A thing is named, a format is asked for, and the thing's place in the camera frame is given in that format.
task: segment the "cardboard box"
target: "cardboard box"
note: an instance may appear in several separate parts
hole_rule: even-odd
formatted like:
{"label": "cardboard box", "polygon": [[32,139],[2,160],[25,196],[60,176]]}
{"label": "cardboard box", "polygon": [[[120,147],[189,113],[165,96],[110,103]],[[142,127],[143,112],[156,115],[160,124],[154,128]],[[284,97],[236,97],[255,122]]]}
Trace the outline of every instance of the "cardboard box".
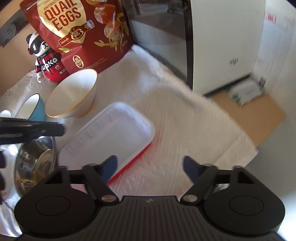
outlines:
{"label": "cardboard box", "polygon": [[269,95],[262,95],[239,106],[222,91],[211,98],[224,109],[259,146],[285,119],[286,115]]}

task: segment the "gold rim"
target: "gold rim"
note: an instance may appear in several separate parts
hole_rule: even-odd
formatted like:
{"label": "gold rim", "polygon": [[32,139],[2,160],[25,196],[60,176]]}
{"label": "gold rim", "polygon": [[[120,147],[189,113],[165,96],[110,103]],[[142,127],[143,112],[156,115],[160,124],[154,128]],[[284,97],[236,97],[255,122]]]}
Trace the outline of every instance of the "gold rim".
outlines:
{"label": "gold rim", "polygon": [[59,115],[55,115],[55,116],[52,116],[52,115],[49,115],[46,111],[45,111],[45,114],[48,116],[48,117],[51,117],[51,118],[56,118],[56,117],[60,117],[60,116],[62,116],[62,115],[65,115],[65,114],[67,114],[67,113],[69,113],[70,111],[72,111],[72,110],[74,110],[82,101],[84,101],[85,100],[85,98],[89,95],[89,93],[92,91],[92,89],[95,87],[95,85],[96,85],[96,81],[94,82],[94,85],[93,85],[93,87],[90,89],[90,91],[74,106],[74,107],[72,107],[71,109],[69,109],[69,110],[67,110],[66,112],[64,112],[64,113],[62,113],[62,114],[59,114]]}

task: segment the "panda figurine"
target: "panda figurine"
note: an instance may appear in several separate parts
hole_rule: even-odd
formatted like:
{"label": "panda figurine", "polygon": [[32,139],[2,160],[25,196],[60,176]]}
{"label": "panda figurine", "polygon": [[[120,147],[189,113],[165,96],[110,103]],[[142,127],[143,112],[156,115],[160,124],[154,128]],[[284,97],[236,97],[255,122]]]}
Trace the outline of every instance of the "panda figurine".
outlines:
{"label": "panda figurine", "polygon": [[34,54],[37,57],[35,67],[37,81],[39,83],[44,82],[46,77],[51,82],[58,84],[69,76],[68,71],[61,61],[62,55],[50,48],[37,32],[29,34],[26,42],[29,45],[29,54]]}

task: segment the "red snack bag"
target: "red snack bag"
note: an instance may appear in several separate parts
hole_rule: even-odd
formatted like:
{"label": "red snack bag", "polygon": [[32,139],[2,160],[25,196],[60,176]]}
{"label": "red snack bag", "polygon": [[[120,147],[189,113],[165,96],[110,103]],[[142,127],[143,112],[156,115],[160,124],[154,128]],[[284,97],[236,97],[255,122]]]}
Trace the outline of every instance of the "red snack bag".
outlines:
{"label": "red snack bag", "polygon": [[24,0],[20,7],[72,74],[98,73],[119,61],[133,41],[118,0]]}

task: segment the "white towel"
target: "white towel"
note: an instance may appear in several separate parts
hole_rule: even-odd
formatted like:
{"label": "white towel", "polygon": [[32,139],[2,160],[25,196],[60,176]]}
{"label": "white towel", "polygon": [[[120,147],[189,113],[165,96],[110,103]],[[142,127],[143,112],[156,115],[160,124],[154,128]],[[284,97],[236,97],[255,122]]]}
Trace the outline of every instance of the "white towel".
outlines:
{"label": "white towel", "polygon": [[[8,109],[14,115],[25,99],[18,100],[22,93],[27,98],[39,92],[46,102],[54,86],[36,83],[35,87],[32,81],[37,82],[35,77],[26,75],[17,87],[8,90],[13,95],[0,98],[0,110]],[[67,132],[56,138],[58,149],[115,101],[125,102],[142,112],[156,130],[152,145],[144,155],[110,185],[119,198],[123,195],[180,197],[192,185],[182,170],[185,155],[202,164],[231,169],[233,165],[247,165],[257,154],[250,138],[227,113],[210,100],[192,93],[170,69],[136,45],[119,62],[99,74],[94,105],[87,115],[59,120]],[[12,225],[0,223],[0,233],[11,235],[11,230],[14,230]]]}

